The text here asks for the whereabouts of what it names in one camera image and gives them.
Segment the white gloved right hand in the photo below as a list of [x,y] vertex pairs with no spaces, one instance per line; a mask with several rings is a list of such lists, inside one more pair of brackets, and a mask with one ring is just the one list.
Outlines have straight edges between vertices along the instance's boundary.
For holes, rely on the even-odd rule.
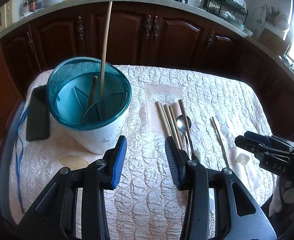
[[[269,206],[269,217],[280,214],[286,205],[294,205],[294,184],[278,177]],[[290,219],[294,219],[294,211],[290,212]]]

